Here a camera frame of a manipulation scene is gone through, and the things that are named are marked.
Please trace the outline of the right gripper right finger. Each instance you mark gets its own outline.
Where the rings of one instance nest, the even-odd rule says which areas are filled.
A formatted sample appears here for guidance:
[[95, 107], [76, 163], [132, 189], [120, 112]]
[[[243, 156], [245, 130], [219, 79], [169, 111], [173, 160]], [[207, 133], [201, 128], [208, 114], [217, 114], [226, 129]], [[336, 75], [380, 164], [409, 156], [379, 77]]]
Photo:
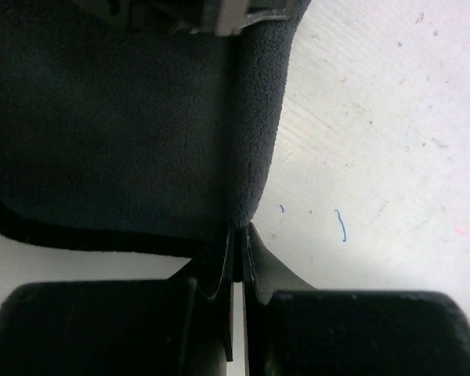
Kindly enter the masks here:
[[240, 233], [249, 375], [470, 375], [470, 324], [432, 291], [319, 290]]

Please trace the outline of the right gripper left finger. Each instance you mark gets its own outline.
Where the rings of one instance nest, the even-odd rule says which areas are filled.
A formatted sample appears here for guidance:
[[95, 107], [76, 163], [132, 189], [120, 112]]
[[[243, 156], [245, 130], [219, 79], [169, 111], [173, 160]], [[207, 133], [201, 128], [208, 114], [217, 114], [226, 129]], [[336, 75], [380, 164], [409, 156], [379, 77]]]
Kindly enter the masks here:
[[224, 375], [235, 232], [165, 280], [25, 284], [0, 308], [0, 375]]

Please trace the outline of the purple and black towel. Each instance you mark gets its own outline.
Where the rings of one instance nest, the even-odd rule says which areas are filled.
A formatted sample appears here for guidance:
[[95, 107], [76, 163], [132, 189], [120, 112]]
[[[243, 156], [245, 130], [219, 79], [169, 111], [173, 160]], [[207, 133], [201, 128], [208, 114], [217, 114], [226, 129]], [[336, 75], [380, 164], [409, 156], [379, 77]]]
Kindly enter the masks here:
[[0, 234], [190, 257], [246, 226], [308, 5], [219, 38], [126, 33], [72, 1], [0, 1]]

